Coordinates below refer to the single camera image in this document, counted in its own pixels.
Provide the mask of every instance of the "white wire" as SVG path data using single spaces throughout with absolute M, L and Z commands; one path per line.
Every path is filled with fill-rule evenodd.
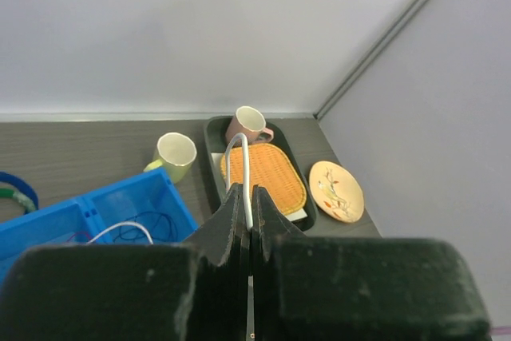
M 250 232 L 254 226 L 254 221 L 252 219 L 252 206 L 250 204 L 250 161 L 248 159 L 248 140 L 244 133 L 236 134 L 225 150 L 227 191 L 229 192 L 229 189 L 231 188 L 231 162 L 229 161 L 229 155 L 231 154 L 232 146 L 238 140 L 241 140 L 241 149 L 243 152 L 243 202 L 245 207 L 245 221 L 247 221 L 247 230 Z
M 87 242 L 87 244 L 91 244 L 93 243 L 94 241 L 96 241 L 97 239 L 99 239 L 101 236 L 103 236 L 104 234 L 112 231 L 113 229 L 115 228 L 118 228 L 118 227 L 122 227 L 122 226 L 131 226 L 131 227 L 137 227 L 139 228 L 144 234 L 145 236 L 147 237 L 147 240 L 149 241 L 150 244 L 154 244 L 153 243 L 153 238 L 151 237 L 151 234 L 149 233 L 149 231 L 145 228 L 144 225 L 142 224 L 139 224 L 139 223 L 136 223 L 135 221 L 123 221 L 121 223 L 117 223 L 117 224 L 114 224 L 112 225 L 111 227 L 108 227 L 107 229 L 105 229 L 103 232 L 101 232 L 100 234 L 98 235 L 95 235 L 94 238 L 92 238 L 91 240 L 89 240 Z

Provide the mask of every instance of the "yellow mug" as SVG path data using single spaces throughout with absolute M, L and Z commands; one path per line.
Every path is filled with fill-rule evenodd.
M 172 183 L 183 178 L 197 157 L 197 149 L 192 139 L 178 132 L 166 133 L 158 139 L 153 162 L 144 172 L 163 167 Z

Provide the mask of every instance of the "blue bin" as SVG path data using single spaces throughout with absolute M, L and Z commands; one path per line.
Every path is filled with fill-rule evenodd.
M 63 201 L 0 224 L 0 283 L 27 249 L 41 244 L 86 243 L 97 232 L 81 199 Z
M 163 169 L 155 169 L 119 181 L 82 196 L 98 233 L 121 221 L 144 225 L 155 244 L 184 240 L 197 223 Z M 115 228 L 102 237 L 105 243 L 148 244 L 138 228 Z

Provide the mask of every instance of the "dark green tray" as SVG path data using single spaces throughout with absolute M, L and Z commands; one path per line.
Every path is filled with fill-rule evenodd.
M 227 143 L 225 142 L 225 131 L 227 130 L 227 127 L 229 126 L 229 122 L 231 121 L 231 119 L 232 119 L 231 116 L 218 116 L 209 119 L 208 121 L 206 121 L 206 124 L 204 125 L 204 141 L 206 143 L 206 150 L 208 151 L 209 170 L 211 171 L 212 177 L 215 181 L 216 196 L 218 197 L 216 201 L 217 206 L 215 207 L 215 209 L 217 209 L 220 206 L 221 201 L 224 200 L 226 192 L 225 181 L 222 178 L 222 176 L 218 172 L 216 172 L 215 164 L 213 163 L 211 154 L 225 152 L 225 149 L 227 148 Z M 275 134 L 271 143 L 279 147 L 280 149 L 283 150 L 284 153 L 286 153 L 287 157 L 289 158 L 289 161 L 293 164 L 293 167 L 295 167 L 296 173 L 298 173 L 300 180 L 305 186 L 305 190 L 307 191 L 307 201 L 303 206 L 303 210 L 307 214 L 307 217 L 304 217 L 301 220 L 293 221 L 294 225 L 296 225 L 302 231 L 306 231 L 309 228 L 311 228 L 312 225 L 314 225 L 314 222 L 316 221 L 316 216 L 318 215 L 318 209 L 316 208 L 316 203 L 312 199 L 309 184 L 307 183 L 307 179 L 305 178 L 305 176 L 302 174 L 302 171 L 300 171 L 295 156 L 293 155 L 291 147 L 289 146 L 289 143 L 287 142 L 287 139 L 284 136 L 283 132 L 280 130 L 279 127 L 277 127 L 275 124 L 272 124 L 271 122 L 267 122 L 266 126 L 269 129 L 272 129 L 273 133 Z

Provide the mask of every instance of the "white panel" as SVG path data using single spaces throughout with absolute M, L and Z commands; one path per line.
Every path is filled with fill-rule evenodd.
M 407 0 L 0 0 L 0 113 L 312 112 Z
M 384 236 L 448 240 L 511 324 L 511 0 L 431 0 L 321 123 Z

